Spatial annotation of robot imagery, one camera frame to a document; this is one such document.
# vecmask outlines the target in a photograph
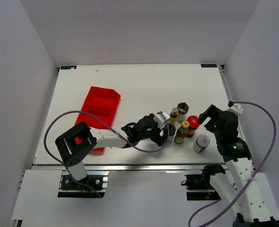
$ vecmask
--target yellow bottle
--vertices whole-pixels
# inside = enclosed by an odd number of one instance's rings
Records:
[[[169,124],[175,125],[177,112],[178,112],[177,108],[172,109],[172,112],[170,113],[170,119],[169,119],[169,122],[168,122]]]

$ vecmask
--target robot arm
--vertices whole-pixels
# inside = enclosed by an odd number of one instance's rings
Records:
[[[198,120],[198,123],[202,124],[207,117],[210,117],[205,127],[214,133],[218,151],[223,156],[238,190],[241,190],[251,179],[254,168],[246,142],[238,137],[237,116],[241,113],[240,105],[231,105],[226,111],[211,105],[200,114]],[[205,166],[202,179],[218,192],[226,204],[230,204],[238,193],[229,183],[225,170],[220,165]],[[231,207],[230,214],[236,219],[233,227],[279,227],[279,220],[274,219],[262,199],[256,179],[251,181],[245,192]]]
[[[169,115],[163,113],[166,120]],[[150,139],[158,146],[163,146],[167,139],[167,131],[161,135],[165,119],[161,114],[144,116],[137,123],[129,123],[117,133],[128,138],[129,143],[136,146],[139,141]],[[129,148],[130,144],[109,130],[90,128],[85,122],[80,122],[55,140],[64,166],[72,177],[82,181],[87,177],[83,159],[93,148],[117,147]]]

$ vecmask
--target can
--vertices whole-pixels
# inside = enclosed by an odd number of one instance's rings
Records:
[[[177,117],[176,117],[176,121],[177,122],[183,122],[186,121],[186,115],[189,111],[189,106],[186,103],[179,103],[177,105]]]
[[[173,124],[169,123],[169,140],[168,140],[168,143],[171,143],[172,140],[173,140],[173,137],[175,135],[175,131],[176,131],[176,128]],[[164,135],[167,135],[168,131],[167,131],[167,125],[164,126]]]

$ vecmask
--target red plastic bin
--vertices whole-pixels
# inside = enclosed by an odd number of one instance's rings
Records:
[[[120,99],[121,95],[113,89],[91,87],[81,111],[90,113],[111,126]],[[86,122],[89,127],[107,129],[99,121],[83,113],[78,115],[75,124],[80,122]],[[93,150],[103,151],[104,148],[96,148]]]

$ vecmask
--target bottle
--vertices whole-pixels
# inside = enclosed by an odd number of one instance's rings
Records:
[[[169,125],[169,140],[168,140],[168,143],[171,143],[172,140],[173,140],[173,137],[175,135],[175,126],[173,124],[168,124]],[[168,131],[167,131],[167,125],[165,124],[164,126],[164,134],[167,135]]]
[[[198,127],[200,126],[200,124],[197,123],[198,121],[198,117],[197,116],[190,116],[188,117],[189,122],[189,128],[188,128],[188,132],[187,132],[187,138],[190,138],[192,136],[194,136],[195,131],[198,129]]]
[[[168,121],[169,124],[175,125],[177,112],[178,112],[177,108],[172,109],[172,112],[170,113],[170,119]]]
[[[209,146],[210,144],[210,138],[209,136],[206,135],[200,135],[196,141],[193,143],[193,149],[197,152],[197,153],[201,153],[203,152],[207,146]]]
[[[189,122],[184,121],[181,125],[181,127],[177,130],[176,136],[174,138],[174,142],[181,144],[185,141],[185,138],[187,136],[187,131],[189,127]]]
[[[177,118],[176,121],[177,122],[183,122],[186,121],[186,115],[188,113],[189,110],[189,106],[186,103],[179,103],[177,105]]]

